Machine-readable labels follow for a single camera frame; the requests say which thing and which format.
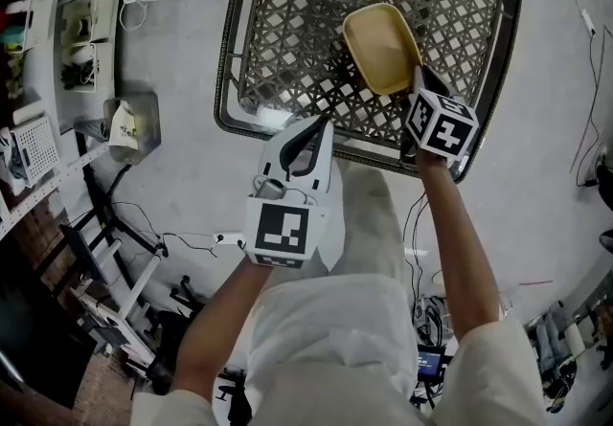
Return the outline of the person's white shirt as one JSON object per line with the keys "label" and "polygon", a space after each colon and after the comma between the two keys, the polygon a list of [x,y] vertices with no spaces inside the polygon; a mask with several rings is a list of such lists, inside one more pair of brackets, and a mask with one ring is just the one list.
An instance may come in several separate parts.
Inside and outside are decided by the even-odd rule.
{"label": "person's white shirt", "polygon": [[[544,426],[534,353],[500,307],[498,321],[458,340],[430,415],[410,401],[418,351],[398,281],[357,274],[276,283],[271,273],[246,323],[248,426]],[[133,416],[139,426],[218,426],[214,395],[170,389]]]}

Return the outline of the person's right forearm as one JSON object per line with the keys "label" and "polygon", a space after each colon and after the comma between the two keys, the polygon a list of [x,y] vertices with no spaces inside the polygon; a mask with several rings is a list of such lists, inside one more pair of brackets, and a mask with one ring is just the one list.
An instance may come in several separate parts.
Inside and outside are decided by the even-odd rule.
{"label": "person's right forearm", "polygon": [[445,294],[454,333],[499,320],[499,293],[484,247],[444,158],[420,149],[420,179],[437,237]]}

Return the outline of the white shelving unit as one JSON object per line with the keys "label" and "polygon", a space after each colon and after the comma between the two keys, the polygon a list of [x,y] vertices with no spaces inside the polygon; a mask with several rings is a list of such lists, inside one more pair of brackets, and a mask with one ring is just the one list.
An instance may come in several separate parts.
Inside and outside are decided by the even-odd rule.
{"label": "white shelving unit", "polygon": [[93,152],[81,155],[75,162],[66,164],[61,161],[60,129],[57,113],[57,98],[59,97],[59,38],[57,30],[58,0],[32,0],[43,5],[45,18],[41,21],[47,38],[35,44],[25,52],[24,87],[26,99],[30,105],[43,108],[52,125],[59,161],[32,188],[26,188],[26,197],[14,208],[10,209],[2,193],[0,193],[0,240],[28,214],[49,193],[55,190],[63,181],[79,167],[84,167],[108,150],[107,144],[96,147]]}

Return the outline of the yellow rectangular dish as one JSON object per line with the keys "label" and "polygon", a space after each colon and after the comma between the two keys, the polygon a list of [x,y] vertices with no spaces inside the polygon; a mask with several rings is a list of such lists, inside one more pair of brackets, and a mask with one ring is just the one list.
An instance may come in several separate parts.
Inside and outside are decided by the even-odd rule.
{"label": "yellow rectangular dish", "polygon": [[422,65],[417,42],[395,6],[376,3],[348,14],[343,36],[368,88],[379,96],[409,89]]}

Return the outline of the person's beige trousers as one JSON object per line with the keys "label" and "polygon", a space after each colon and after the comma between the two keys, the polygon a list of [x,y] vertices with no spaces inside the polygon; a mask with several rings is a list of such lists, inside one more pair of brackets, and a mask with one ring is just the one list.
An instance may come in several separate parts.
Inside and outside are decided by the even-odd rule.
{"label": "person's beige trousers", "polygon": [[335,163],[342,183],[343,250],[331,276],[375,274],[409,286],[404,245],[388,184],[376,168]]}

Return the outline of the white perforated box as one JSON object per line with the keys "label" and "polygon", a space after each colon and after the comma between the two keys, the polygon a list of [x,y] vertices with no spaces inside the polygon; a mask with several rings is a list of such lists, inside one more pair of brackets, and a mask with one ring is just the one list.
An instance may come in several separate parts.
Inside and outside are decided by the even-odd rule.
{"label": "white perforated box", "polygon": [[32,188],[59,161],[51,122],[43,115],[11,129],[10,133],[17,147],[25,186]]}

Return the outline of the black metal stand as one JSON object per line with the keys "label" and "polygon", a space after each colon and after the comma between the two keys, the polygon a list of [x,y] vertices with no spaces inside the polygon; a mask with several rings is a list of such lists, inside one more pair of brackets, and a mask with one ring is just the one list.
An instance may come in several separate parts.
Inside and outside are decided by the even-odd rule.
{"label": "black metal stand", "polygon": [[[87,140],[95,139],[93,139],[92,137],[88,137],[80,132],[76,132],[75,135],[79,155],[90,153],[87,147]],[[114,232],[119,231],[120,233],[131,238],[143,249],[145,249],[146,254],[167,258],[169,255],[168,247],[159,235],[154,233],[157,236],[158,240],[156,243],[152,243],[149,240],[143,238],[140,233],[128,226],[115,213],[115,210],[113,208],[114,205],[124,204],[124,202],[114,202],[112,200],[112,195],[114,193],[114,190],[119,186],[119,183],[121,182],[125,174],[131,168],[132,165],[125,165],[116,175],[113,183],[111,184],[111,187],[107,191],[105,191],[98,184],[95,178],[95,172],[91,167],[91,163],[82,168],[85,185],[87,187],[90,200],[93,204],[93,208],[90,212],[97,217],[98,222],[100,223],[102,228],[102,235],[104,235],[104,239],[109,244],[109,247],[110,245],[112,245],[113,242],[120,241],[119,239],[115,239],[113,235]],[[116,252],[113,258],[115,260],[115,265],[117,266],[121,275],[118,281],[123,279],[125,281],[126,286],[130,290],[134,289],[136,283],[128,271],[128,263],[124,261],[119,252]]]}

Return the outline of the black lattice table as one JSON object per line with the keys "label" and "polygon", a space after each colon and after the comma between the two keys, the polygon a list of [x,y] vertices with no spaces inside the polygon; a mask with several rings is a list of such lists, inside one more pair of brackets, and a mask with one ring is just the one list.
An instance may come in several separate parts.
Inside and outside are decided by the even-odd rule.
{"label": "black lattice table", "polygon": [[344,19],[387,3],[406,19],[423,61],[476,110],[478,131],[452,176],[463,180],[481,146],[511,62],[522,0],[229,0],[214,116],[230,133],[269,139],[256,117],[269,107],[299,118],[326,114],[337,157],[416,176],[401,116],[404,92],[377,93],[361,77]]}

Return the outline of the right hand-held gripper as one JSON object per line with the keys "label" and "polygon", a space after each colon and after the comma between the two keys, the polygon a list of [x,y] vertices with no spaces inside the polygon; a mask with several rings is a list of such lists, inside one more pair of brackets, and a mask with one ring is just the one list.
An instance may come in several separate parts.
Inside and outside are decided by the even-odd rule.
{"label": "right hand-held gripper", "polygon": [[449,96],[449,84],[440,74],[431,67],[415,67],[413,93],[401,114],[402,166],[414,165],[422,149],[443,157],[452,175],[462,174],[479,121],[473,108]]}

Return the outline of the white printed bag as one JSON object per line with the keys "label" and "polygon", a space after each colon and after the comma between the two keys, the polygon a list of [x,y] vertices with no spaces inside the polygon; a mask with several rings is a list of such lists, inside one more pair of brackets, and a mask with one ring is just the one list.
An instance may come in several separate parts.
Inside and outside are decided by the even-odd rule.
{"label": "white printed bag", "polygon": [[110,127],[109,144],[111,146],[138,149],[135,117],[126,101],[121,101],[115,111]]}

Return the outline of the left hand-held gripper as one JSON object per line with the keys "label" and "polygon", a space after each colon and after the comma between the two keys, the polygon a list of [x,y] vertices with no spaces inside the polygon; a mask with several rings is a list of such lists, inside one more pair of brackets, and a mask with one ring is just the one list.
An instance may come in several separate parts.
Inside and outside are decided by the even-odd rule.
{"label": "left hand-held gripper", "polygon": [[[317,192],[328,192],[334,126],[326,116],[312,116],[273,136],[261,157],[263,174],[288,174],[287,180]],[[292,163],[312,146],[305,167]],[[324,236],[331,208],[326,198],[292,183],[260,174],[246,199],[241,249],[256,264],[300,269],[315,255]]]}

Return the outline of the metal floor tray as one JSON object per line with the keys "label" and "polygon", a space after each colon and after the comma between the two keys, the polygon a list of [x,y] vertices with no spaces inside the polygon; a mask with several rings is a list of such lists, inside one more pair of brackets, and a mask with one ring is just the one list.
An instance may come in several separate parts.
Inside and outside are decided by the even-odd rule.
{"label": "metal floor tray", "polygon": [[[129,109],[135,117],[137,150],[109,144],[112,117],[121,101],[128,103]],[[114,161],[125,165],[139,165],[161,144],[158,99],[153,92],[137,92],[121,98],[106,100],[103,104],[103,114],[105,126],[108,130],[109,151]]]}

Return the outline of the person's left forearm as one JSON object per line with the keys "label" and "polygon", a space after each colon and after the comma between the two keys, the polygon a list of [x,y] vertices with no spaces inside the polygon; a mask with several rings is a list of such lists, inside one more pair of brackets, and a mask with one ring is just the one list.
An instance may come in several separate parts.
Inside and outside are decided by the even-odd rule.
{"label": "person's left forearm", "polygon": [[272,268],[244,258],[195,316],[178,350],[171,389],[210,401],[218,374],[231,357],[240,332]]}

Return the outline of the small blue screen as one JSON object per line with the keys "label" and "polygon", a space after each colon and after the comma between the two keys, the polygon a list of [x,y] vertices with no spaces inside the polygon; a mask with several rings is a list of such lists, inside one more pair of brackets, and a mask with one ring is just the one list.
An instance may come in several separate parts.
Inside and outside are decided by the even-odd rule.
{"label": "small blue screen", "polygon": [[449,363],[445,348],[418,345],[418,380],[438,384],[443,381],[443,367]]}

